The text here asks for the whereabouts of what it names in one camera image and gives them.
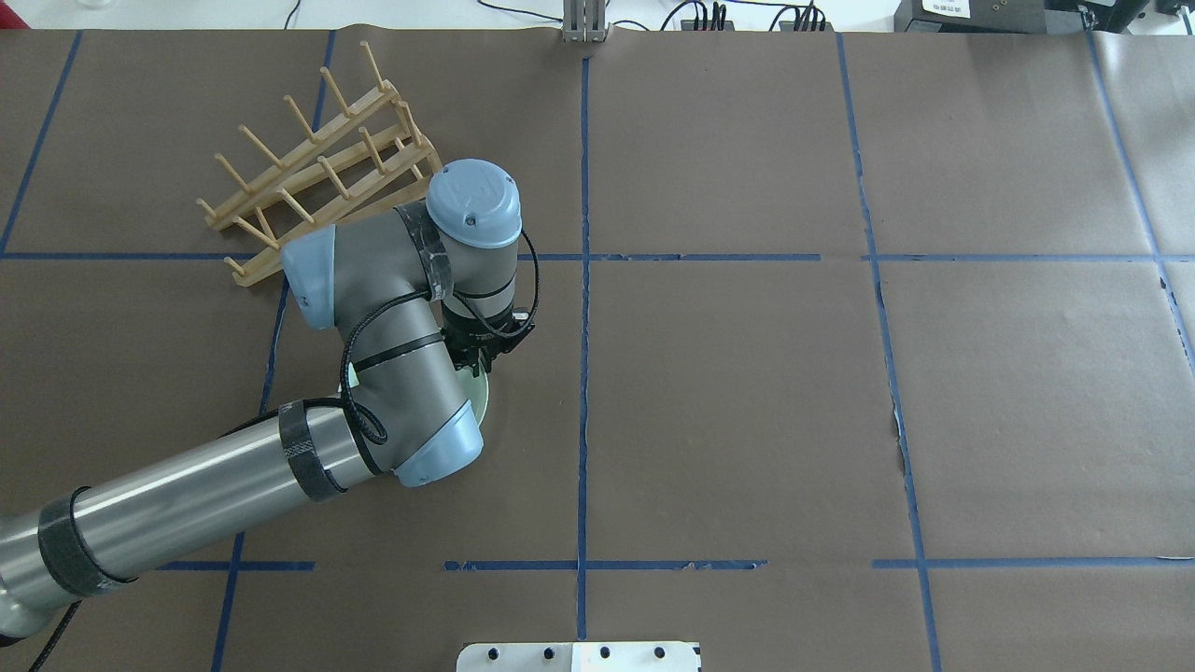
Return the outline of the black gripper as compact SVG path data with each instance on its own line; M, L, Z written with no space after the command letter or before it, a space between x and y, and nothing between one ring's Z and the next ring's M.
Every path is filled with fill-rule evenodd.
M529 308L508 306L500 314L483 317L461 299L443 303L445 349L454 369L473 377L490 374L496 358L511 353L535 328L538 301Z

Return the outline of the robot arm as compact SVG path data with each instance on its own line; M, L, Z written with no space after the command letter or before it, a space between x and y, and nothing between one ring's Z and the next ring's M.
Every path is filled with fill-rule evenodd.
M62 607L376 475L424 485L484 439L459 374L479 375L531 332L513 306L522 204L511 175L448 161L413 203L281 248L304 319L341 332L341 383L185 454L4 523L4 644Z

